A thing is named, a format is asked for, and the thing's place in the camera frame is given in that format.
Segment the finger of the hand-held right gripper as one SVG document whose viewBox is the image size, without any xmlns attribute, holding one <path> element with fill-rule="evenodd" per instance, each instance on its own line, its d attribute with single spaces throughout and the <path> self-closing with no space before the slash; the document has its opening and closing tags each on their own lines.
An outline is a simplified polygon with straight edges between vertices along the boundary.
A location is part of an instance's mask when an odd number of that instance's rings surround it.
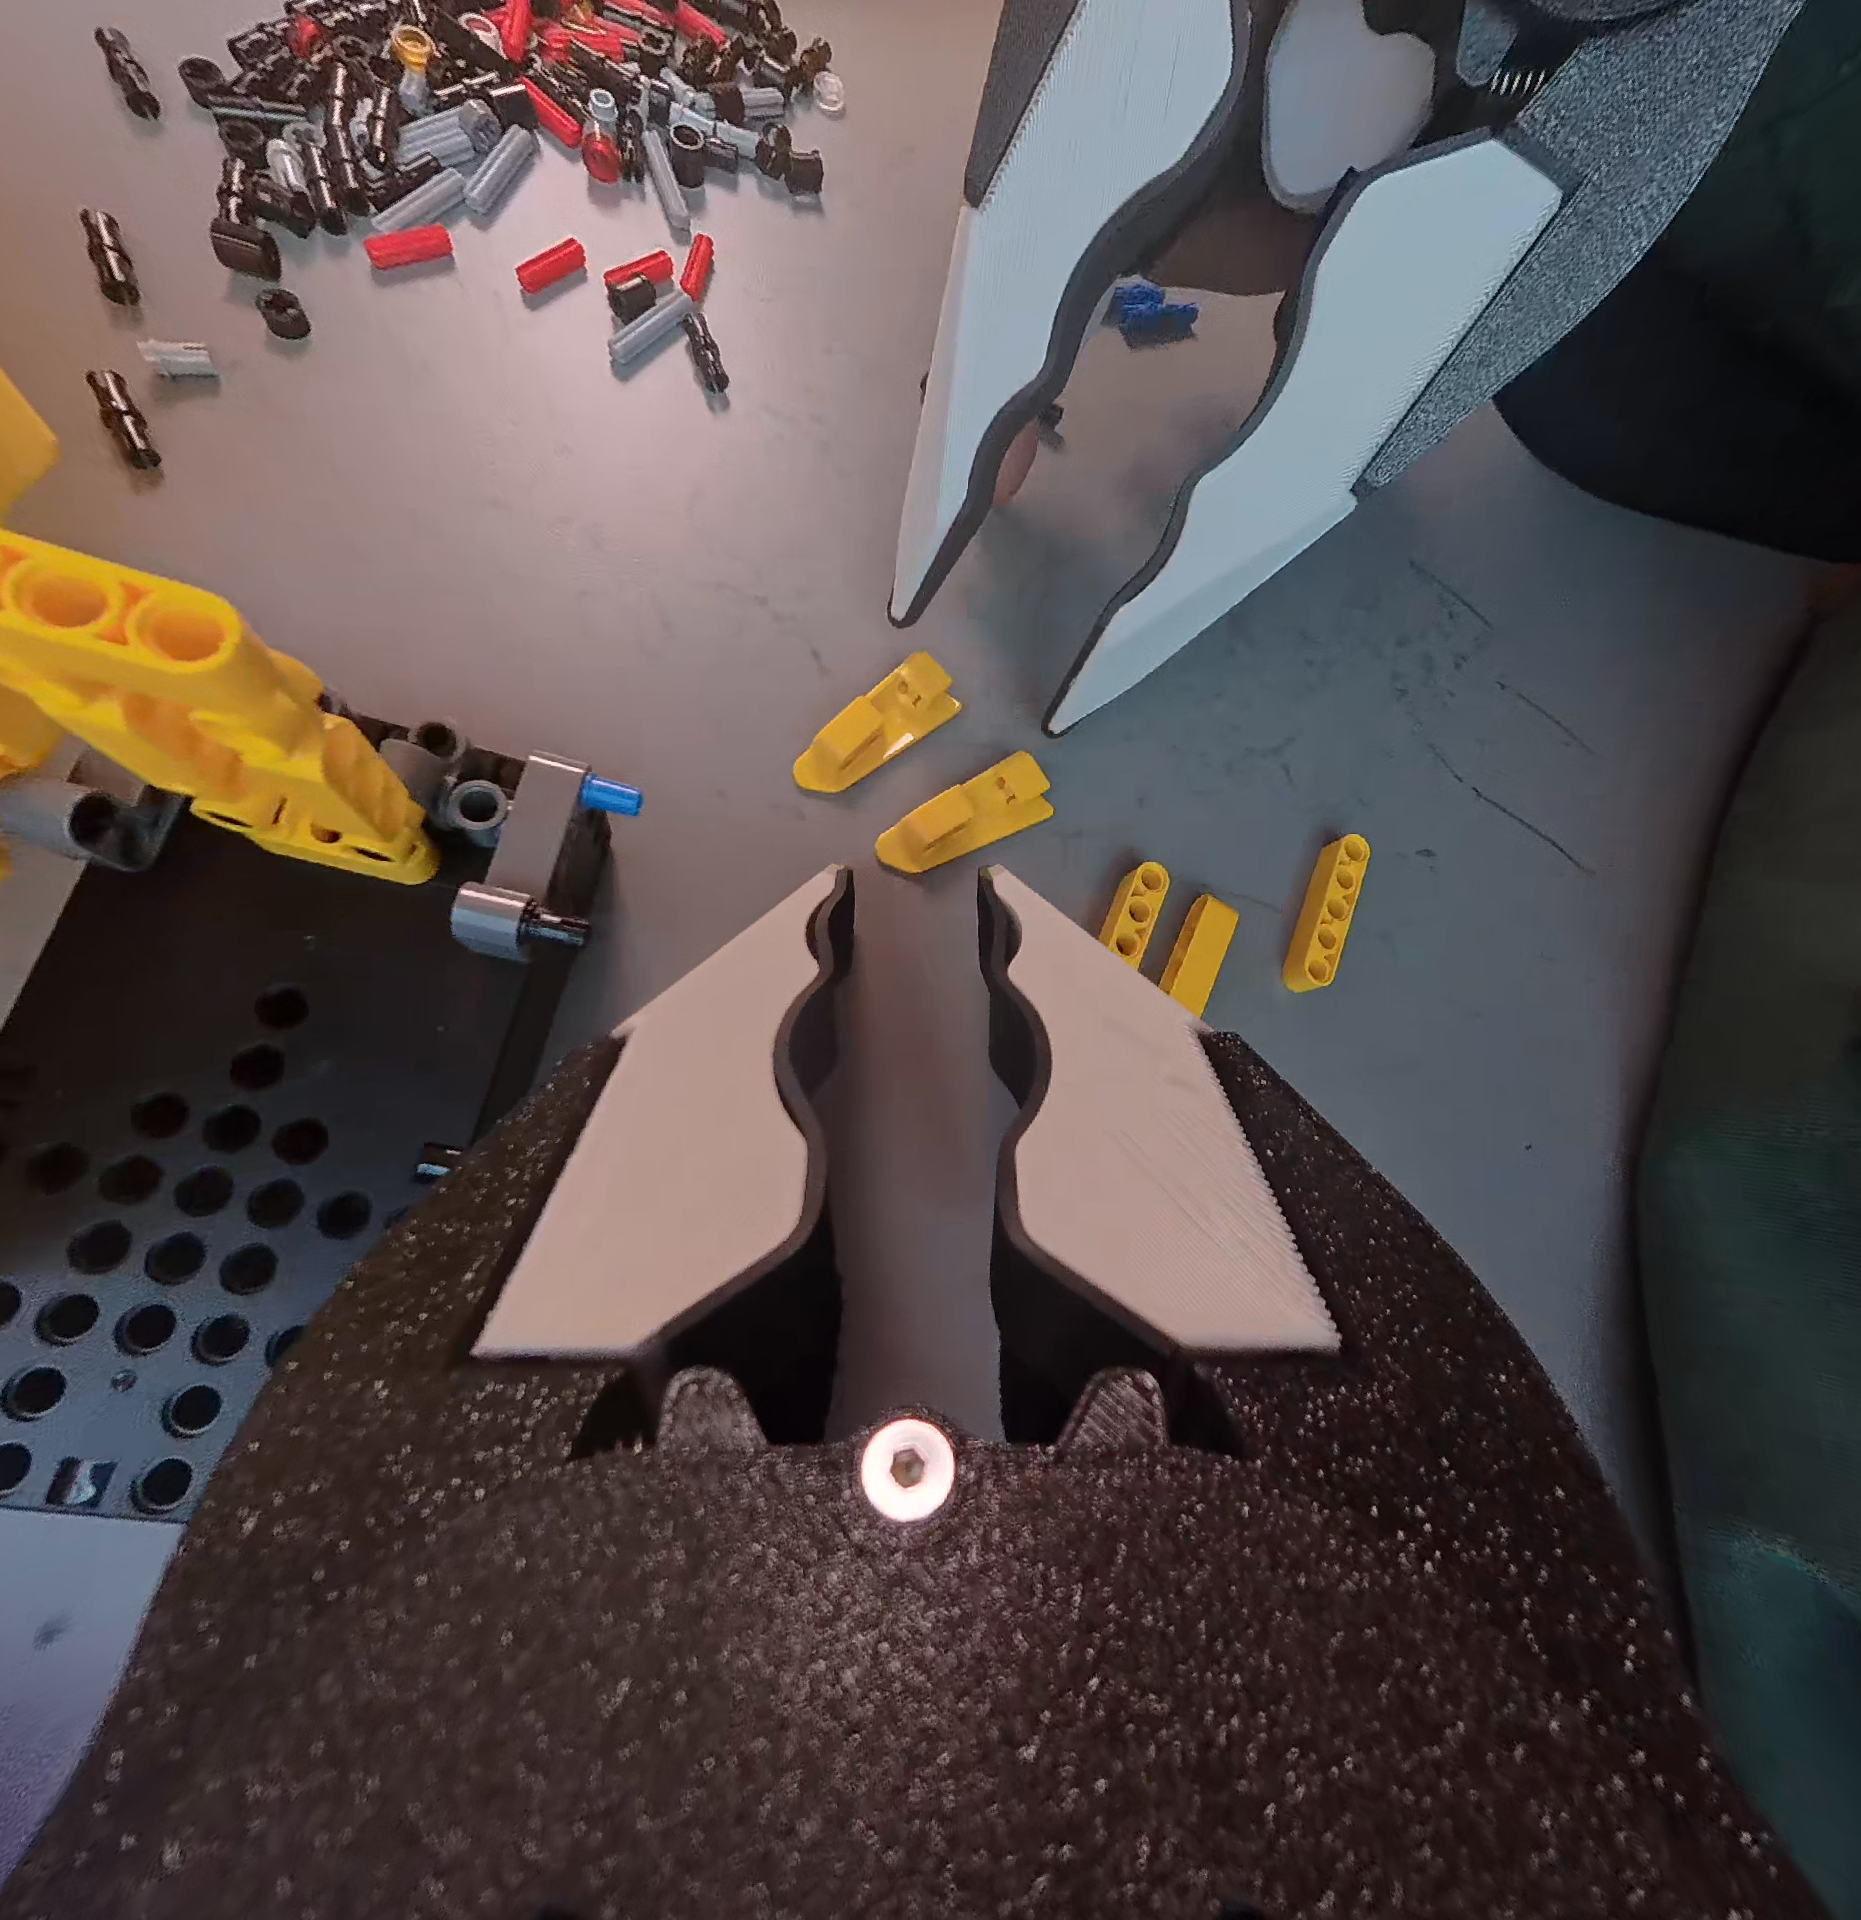
<svg viewBox="0 0 1861 1920">
<path fill-rule="evenodd" d="M 1013 0 L 965 152 L 896 536 L 918 621 L 1111 290 L 1196 212 L 1251 110 L 1243 0 Z"/>
<path fill-rule="evenodd" d="M 1291 345 L 1251 418 L 1180 483 L 1047 735 L 1108 708 L 1354 510 L 1364 469 L 1561 205 L 1564 187 L 1494 132 L 1354 178 L 1305 258 Z"/>
</svg>

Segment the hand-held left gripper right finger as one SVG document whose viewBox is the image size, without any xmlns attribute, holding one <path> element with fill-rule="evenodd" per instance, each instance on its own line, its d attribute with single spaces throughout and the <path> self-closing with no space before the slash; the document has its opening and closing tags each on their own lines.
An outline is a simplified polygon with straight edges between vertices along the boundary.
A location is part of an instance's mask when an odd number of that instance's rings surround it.
<svg viewBox="0 0 1861 1920">
<path fill-rule="evenodd" d="M 1013 1443 L 1062 1440 L 1095 1374 L 1148 1374 L 1225 1443 L 1203 1363 L 1339 1355 L 1336 1313 L 1212 1061 L 1212 1030 L 1009 865 L 978 876 L 1001 1146 L 991 1311 Z"/>
</svg>

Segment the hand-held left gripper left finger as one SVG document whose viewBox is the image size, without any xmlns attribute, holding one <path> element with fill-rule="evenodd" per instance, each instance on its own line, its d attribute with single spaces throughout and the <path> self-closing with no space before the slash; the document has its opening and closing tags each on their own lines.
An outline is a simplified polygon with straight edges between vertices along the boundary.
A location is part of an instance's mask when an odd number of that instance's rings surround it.
<svg viewBox="0 0 1861 1920">
<path fill-rule="evenodd" d="M 854 876 L 822 865 L 613 1030 L 478 1359 L 610 1359 L 653 1427 L 682 1374 L 719 1370 L 769 1440 L 822 1440 L 843 1277 L 817 1089 L 852 959 Z"/>
</svg>

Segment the short yellow lego beam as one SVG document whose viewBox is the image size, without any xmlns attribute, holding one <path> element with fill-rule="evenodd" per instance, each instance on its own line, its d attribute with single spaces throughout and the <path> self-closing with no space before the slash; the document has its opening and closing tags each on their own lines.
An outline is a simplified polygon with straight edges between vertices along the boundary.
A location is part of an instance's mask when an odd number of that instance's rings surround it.
<svg viewBox="0 0 1861 1920">
<path fill-rule="evenodd" d="M 1170 873 L 1156 859 L 1137 864 L 1111 890 L 1100 945 L 1108 945 L 1129 969 L 1141 969 L 1148 952 L 1148 941 L 1165 909 L 1165 890 Z"/>
<path fill-rule="evenodd" d="M 1179 941 L 1156 975 L 1156 988 L 1179 1005 L 1187 1006 L 1196 1022 L 1207 1016 L 1207 1005 L 1213 995 L 1213 982 L 1225 975 L 1225 963 L 1233 952 L 1233 939 L 1236 939 L 1236 925 L 1241 925 L 1241 912 L 1203 890 L 1180 931 L 1179 931 Z"/>
</svg>

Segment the medium yellow lego beam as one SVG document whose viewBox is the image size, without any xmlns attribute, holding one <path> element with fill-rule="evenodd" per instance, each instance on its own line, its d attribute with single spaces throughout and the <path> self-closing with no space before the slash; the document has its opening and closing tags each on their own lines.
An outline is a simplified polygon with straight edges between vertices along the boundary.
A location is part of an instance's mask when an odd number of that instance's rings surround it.
<svg viewBox="0 0 1861 1920">
<path fill-rule="evenodd" d="M 1280 966 L 1291 993 L 1311 995 L 1336 982 L 1369 864 L 1374 845 L 1361 833 L 1339 833 L 1320 849 Z"/>
</svg>

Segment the yellow lego connector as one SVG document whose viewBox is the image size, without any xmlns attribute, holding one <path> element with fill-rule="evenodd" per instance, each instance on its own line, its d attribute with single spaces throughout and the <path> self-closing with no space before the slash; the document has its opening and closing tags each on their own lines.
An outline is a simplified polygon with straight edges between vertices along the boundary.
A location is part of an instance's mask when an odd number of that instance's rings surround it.
<svg viewBox="0 0 1861 1920">
<path fill-rule="evenodd" d="M 876 838 L 876 859 L 923 876 L 1055 819 L 1048 777 L 1028 752 L 938 791 Z"/>
<path fill-rule="evenodd" d="M 962 700 L 948 692 L 948 672 L 930 652 L 913 652 L 886 682 L 817 728 L 791 777 L 804 791 L 837 797 L 960 715 Z"/>
</svg>

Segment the black and yellow lego model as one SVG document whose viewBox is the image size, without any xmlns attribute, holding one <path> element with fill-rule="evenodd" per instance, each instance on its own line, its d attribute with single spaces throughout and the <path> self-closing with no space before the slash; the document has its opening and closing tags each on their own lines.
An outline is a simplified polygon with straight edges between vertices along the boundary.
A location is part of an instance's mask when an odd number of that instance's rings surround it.
<svg viewBox="0 0 1861 1920">
<path fill-rule="evenodd" d="M 525 1097 L 640 810 L 0 528 L 0 859 L 81 864 L 0 1024 L 0 1513 L 189 1521 L 343 1269 Z"/>
</svg>

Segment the pile of small lego pins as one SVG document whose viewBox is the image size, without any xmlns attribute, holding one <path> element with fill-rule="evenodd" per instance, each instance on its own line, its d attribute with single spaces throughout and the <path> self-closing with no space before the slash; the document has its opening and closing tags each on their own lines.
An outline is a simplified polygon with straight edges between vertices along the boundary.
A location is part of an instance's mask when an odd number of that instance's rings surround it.
<svg viewBox="0 0 1861 1920">
<path fill-rule="evenodd" d="M 685 347 L 708 403 L 729 397 L 705 315 L 719 241 L 705 187 L 755 173 L 817 205 L 826 157 L 798 112 L 844 112 L 826 38 L 746 5 L 423 5 L 300 0 L 177 63 L 222 135 L 217 266 L 278 345 L 310 339 L 288 241 L 351 241 L 372 275 L 456 261 L 456 226 L 494 229 L 545 149 L 601 205 L 654 205 L 669 246 L 601 269 L 610 369 Z"/>
</svg>

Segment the person's right hand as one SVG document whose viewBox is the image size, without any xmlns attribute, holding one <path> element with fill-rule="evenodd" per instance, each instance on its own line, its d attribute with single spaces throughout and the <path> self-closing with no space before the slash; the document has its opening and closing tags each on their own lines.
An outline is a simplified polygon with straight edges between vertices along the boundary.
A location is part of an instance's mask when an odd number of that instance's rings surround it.
<svg viewBox="0 0 1861 1920">
<path fill-rule="evenodd" d="M 1062 443 L 1062 414 L 1065 414 L 1065 405 L 1048 403 L 1048 405 L 1037 410 L 1037 418 L 1028 418 L 1013 437 L 1013 443 L 1003 453 L 1003 463 L 994 472 L 991 508 L 1009 508 L 1028 484 L 1037 453 Z"/>
</svg>

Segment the black mesh pad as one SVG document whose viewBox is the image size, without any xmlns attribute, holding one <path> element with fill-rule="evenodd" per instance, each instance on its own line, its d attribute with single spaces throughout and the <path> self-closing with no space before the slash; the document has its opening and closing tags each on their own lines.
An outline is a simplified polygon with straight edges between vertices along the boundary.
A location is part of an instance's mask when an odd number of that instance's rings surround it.
<svg viewBox="0 0 1861 1920">
<path fill-rule="evenodd" d="M 1861 405 L 1720 330 L 1577 330 L 1495 410 L 1584 494 L 1823 563 L 1861 563 Z"/>
</svg>

